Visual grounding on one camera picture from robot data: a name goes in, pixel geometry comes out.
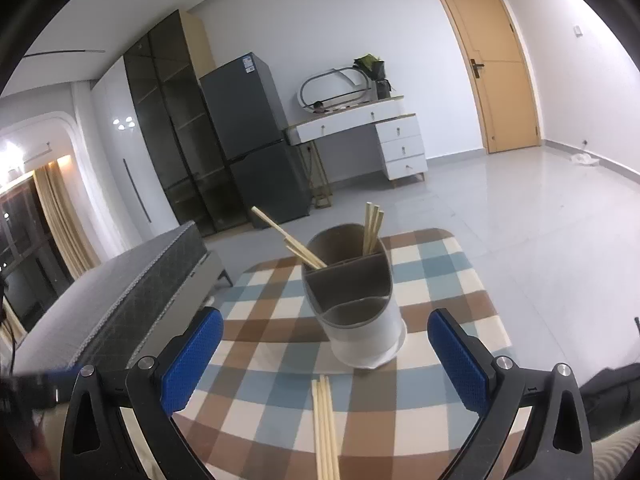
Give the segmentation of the black glass cabinet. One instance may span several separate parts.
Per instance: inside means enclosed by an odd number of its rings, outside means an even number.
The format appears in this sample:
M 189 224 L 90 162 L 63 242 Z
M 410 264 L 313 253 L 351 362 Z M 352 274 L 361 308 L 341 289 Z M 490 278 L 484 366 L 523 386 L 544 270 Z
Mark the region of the black glass cabinet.
M 172 12 L 124 54 L 141 133 L 169 206 L 204 236 L 247 222 L 198 78 L 215 68 L 204 25 Z

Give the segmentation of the green potted plant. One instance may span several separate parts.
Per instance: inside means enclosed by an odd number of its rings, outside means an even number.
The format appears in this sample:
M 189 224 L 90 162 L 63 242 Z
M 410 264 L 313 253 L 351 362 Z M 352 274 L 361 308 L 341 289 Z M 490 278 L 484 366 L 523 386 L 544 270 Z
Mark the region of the green potted plant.
M 354 59 L 354 66 L 359 68 L 375 85 L 376 96 L 379 100 L 390 97 L 392 86 L 386 77 L 385 62 L 372 54 Z

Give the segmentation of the wooden chopstick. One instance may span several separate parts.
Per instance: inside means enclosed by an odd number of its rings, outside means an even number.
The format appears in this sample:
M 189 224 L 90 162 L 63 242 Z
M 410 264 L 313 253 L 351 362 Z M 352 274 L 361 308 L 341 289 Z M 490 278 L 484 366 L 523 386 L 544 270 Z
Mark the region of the wooden chopstick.
M 384 219 L 384 211 L 382 211 L 382 209 L 378 209 L 377 211 L 375 211 L 373 222 L 372 222 L 371 237 L 370 237 L 370 244 L 369 244 L 370 254 L 374 252 L 376 243 L 378 242 L 378 233 L 380 232 L 383 219 Z
M 364 219 L 363 238 L 362 238 L 362 254 L 368 253 L 370 245 L 370 234 L 374 220 L 374 205 L 371 202 L 366 203 L 366 218 Z
M 318 383 L 318 396 L 319 396 L 319 417 L 320 417 L 320 434 L 322 442 L 322 457 L 324 462 L 324 469 L 327 479 L 334 479 L 335 472 L 333 467 L 332 458 L 332 445 L 330 438 L 330 423 L 329 423 L 329 404 L 328 404 L 328 392 L 326 391 L 326 378 L 321 376 Z
M 308 249 L 304 244 L 302 244 L 297 238 L 295 238 L 294 236 L 288 234 L 288 232 L 286 232 L 285 229 L 282 229 L 277 224 L 277 222 L 274 222 L 270 217 L 268 217 L 259 208 L 253 206 L 252 208 L 250 208 L 250 210 L 260 220 L 262 220 L 263 222 L 266 222 L 268 224 L 268 226 L 271 226 L 273 229 L 275 229 L 283 237 L 285 243 L 289 242 L 289 243 L 293 244 L 295 247 L 297 247 L 297 248 L 299 248 L 301 250 L 306 250 L 307 252 L 310 252 L 311 254 L 313 254 L 316 258 L 320 259 L 310 249 Z
M 320 259 L 316 258 L 313 254 L 307 252 L 306 250 L 301 250 L 289 242 L 285 243 L 285 247 L 287 250 L 292 252 L 292 254 L 296 255 L 297 258 L 306 263 L 307 266 L 310 266 L 314 270 L 319 270 L 326 267 L 326 265 Z
M 324 466 L 322 454 L 321 424 L 320 424 L 320 398 L 318 393 L 318 380 L 311 381 L 312 404 L 314 404 L 314 452 L 316 453 L 317 478 L 324 479 Z

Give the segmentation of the grey quilted bed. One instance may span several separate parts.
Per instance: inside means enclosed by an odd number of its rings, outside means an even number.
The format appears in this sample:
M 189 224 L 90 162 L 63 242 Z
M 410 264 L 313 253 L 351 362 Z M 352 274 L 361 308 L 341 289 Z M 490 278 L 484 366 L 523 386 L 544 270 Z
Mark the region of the grey quilted bed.
M 14 373 L 93 365 L 126 370 L 158 356 L 230 275 L 193 222 L 82 274 L 17 347 Z

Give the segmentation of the wooden chopstick on table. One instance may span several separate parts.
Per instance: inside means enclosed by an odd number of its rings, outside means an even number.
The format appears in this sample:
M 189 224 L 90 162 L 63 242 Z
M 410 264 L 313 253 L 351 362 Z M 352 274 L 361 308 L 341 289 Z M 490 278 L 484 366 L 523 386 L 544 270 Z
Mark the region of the wooden chopstick on table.
M 326 391 L 326 378 L 321 376 L 318 383 L 318 396 L 319 396 L 319 417 L 320 417 L 320 434 L 322 442 L 322 457 L 324 462 L 324 469 L 327 479 L 334 479 L 335 472 L 333 467 L 332 458 L 332 445 L 330 438 L 330 423 L 329 423 L 329 404 L 328 404 L 328 392 Z

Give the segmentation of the wooden door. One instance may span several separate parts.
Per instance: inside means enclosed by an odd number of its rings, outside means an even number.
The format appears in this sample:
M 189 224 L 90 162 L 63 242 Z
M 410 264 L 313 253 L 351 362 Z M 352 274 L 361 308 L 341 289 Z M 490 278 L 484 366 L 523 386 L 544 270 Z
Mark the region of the wooden door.
M 440 0 L 454 29 L 490 154 L 540 141 L 532 80 L 503 0 Z

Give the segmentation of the beige curtain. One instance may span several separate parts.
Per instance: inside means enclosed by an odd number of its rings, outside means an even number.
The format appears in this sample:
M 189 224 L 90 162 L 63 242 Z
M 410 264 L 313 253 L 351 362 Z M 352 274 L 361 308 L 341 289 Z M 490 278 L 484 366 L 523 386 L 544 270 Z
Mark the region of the beige curtain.
M 54 242 L 70 275 L 78 280 L 100 260 L 70 200 L 57 162 L 49 162 L 32 175 Z

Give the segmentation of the oval vanity mirror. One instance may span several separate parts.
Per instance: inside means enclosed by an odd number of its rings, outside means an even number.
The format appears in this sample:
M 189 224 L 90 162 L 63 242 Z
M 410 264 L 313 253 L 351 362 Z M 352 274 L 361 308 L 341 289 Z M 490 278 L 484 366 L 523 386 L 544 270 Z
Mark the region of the oval vanity mirror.
M 298 104 L 311 114 L 344 110 L 370 99 L 372 81 L 358 67 L 330 68 L 306 79 L 297 92 Z

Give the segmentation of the white dressing table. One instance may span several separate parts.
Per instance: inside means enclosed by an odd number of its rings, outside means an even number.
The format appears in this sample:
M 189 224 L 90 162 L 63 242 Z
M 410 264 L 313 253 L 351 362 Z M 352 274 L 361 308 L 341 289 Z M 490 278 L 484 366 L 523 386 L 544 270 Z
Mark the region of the white dressing table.
M 315 148 L 316 170 L 330 183 L 380 172 L 390 182 L 426 177 L 427 161 L 416 114 L 402 96 L 345 108 L 286 129 L 298 148 Z

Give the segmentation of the white rag on floor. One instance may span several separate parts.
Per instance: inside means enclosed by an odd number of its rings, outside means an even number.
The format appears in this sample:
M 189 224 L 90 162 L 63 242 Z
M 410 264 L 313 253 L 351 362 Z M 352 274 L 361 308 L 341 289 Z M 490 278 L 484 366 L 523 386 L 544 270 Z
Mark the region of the white rag on floor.
M 593 167 L 600 164 L 600 159 L 594 158 L 587 153 L 577 153 L 570 156 L 570 161 L 579 166 Z

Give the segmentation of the checkered blue brown rug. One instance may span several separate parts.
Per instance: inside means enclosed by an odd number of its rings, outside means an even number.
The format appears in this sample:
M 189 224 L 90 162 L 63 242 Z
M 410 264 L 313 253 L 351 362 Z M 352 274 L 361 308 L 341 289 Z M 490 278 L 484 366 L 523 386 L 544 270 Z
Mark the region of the checkered blue brown rug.
M 393 296 L 377 321 L 322 324 L 293 258 L 248 269 L 221 301 L 224 338 L 175 422 L 218 479 L 312 479 L 311 383 L 329 379 L 344 479 L 435 479 L 476 424 L 427 337 L 448 310 L 496 356 L 512 344 L 454 236 L 386 237 Z

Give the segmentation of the white utensil holder cup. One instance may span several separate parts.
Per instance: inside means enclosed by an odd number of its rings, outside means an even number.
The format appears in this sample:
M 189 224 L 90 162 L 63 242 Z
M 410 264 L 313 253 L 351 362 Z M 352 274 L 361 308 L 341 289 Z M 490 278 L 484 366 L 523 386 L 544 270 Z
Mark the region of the white utensil holder cup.
M 349 367 L 375 370 L 398 355 L 408 330 L 394 297 L 390 256 L 380 239 L 364 256 L 362 238 L 357 223 L 317 234 L 307 248 L 326 268 L 303 266 L 302 282 L 334 356 Z

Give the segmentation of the gold frame stool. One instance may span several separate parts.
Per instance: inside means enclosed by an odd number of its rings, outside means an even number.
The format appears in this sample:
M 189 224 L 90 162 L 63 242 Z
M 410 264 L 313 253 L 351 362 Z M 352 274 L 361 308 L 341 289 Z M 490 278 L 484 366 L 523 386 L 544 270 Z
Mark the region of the gold frame stool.
M 298 152 L 311 190 L 314 208 L 330 208 L 333 193 L 316 142 L 310 141 L 300 144 Z

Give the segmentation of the black bag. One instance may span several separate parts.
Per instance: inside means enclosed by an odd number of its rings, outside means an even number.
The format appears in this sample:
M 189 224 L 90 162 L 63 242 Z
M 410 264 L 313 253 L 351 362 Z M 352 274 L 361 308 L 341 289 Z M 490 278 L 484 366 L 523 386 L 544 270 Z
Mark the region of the black bag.
M 592 442 L 640 418 L 640 364 L 606 368 L 579 388 Z

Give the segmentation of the dark grey refrigerator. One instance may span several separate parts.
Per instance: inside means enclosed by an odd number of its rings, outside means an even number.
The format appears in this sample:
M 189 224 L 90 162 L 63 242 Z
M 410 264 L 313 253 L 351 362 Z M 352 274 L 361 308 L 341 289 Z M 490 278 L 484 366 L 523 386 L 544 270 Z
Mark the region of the dark grey refrigerator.
M 250 52 L 200 79 L 221 151 L 250 223 L 252 211 L 277 224 L 308 216 L 311 190 L 302 160 L 288 138 L 285 112 L 269 66 Z

